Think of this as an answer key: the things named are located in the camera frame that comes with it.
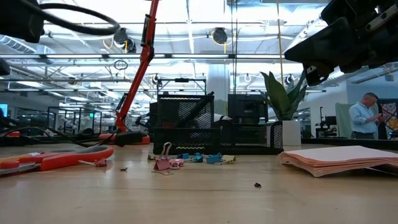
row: pillar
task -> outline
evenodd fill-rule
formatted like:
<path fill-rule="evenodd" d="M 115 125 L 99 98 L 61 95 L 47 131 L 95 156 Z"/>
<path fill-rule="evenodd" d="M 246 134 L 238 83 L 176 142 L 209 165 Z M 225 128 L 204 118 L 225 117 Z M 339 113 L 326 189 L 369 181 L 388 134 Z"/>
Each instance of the pillar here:
<path fill-rule="evenodd" d="M 214 92 L 214 113 L 228 115 L 229 79 L 228 65 L 209 65 L 207 93 Z"/>

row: blue binder clip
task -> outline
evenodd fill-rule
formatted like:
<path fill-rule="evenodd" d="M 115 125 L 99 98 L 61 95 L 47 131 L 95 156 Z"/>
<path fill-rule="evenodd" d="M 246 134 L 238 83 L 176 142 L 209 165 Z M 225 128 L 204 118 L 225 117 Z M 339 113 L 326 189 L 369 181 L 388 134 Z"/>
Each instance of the blue binder clip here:
<path fill-rule="evenodd" d="M 214 164 L 216 162 L 221 162 L 222 155 L 221 153 L 217 153 L 217 155 L 209 155 L 206 159 L 208 164 Z"/>
<path fill-rule="evenodd" d="M 196 152 L 192 157 L 192 162 L 203 162 L 203 155 Z"/>
<path fill-rule="evenodd" d="M 189 159 L 189 153 L 179 154 L 177 155 L 178 159 Z"/>

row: potted plant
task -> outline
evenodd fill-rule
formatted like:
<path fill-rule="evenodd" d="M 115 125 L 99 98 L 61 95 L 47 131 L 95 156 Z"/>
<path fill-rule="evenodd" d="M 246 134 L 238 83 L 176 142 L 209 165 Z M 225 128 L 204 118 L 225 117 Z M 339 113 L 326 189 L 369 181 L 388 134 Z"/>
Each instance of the potted plant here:
<path fill-rule="evenodd" d="M 267 104 L 274 110 L 275 115 L 279 121 L 282 121 L 282 133 L 284 146 L 299 146 L 301 145 L 301 130 L 300 122 L 293 121 L 293 114 L 297 111 L 299 103 L 304 99 L 307 85 L 303 82 L 305 80 L 305 73 L 301 74 L 300 80 L 295 85 L 292 80 L 287 88 L 275 79 L 274 74 L 269 72 L 267 75 L 261 72 L 264 76 L 267 93 L 261 92 L 261 95 L 266 99 Z"/>

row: man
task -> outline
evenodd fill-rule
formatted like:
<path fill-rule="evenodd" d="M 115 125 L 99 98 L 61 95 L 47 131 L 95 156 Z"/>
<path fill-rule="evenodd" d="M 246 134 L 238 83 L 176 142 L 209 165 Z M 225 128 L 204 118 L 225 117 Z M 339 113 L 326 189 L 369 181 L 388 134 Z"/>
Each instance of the man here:
<path fill-rule="evenodd" d="M 374 139 L 379 123 L 384 122 L 382 114 L 374 115 L 370 107 L 377 103 L 379 98 L 374 93 L 367 93 L 349 109 L 351 117 L 351 138 Z"/>

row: workbench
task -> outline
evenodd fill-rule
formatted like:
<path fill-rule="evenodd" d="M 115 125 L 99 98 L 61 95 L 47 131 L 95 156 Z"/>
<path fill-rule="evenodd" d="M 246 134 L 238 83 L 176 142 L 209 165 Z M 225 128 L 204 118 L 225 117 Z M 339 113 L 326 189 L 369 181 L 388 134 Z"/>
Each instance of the workbench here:
<path fill-rule="evenodd" d="M 71 144 L 0 147 L 0 157 Z M 303 145 L 303 148 L 314 147 Z M 286 223 L 382 224 L 398 220 L 396 177 L 353 171 L 314 178 L 276 156 L 186 163 L 152 173 L 151 145 L 115 147 L 107 167 L 75 166 L 0 179 L 2 224 Z M 127 172 L 120 171 L 128 167 Z M 258 182 L 261 189 L 255 188 Z"/>

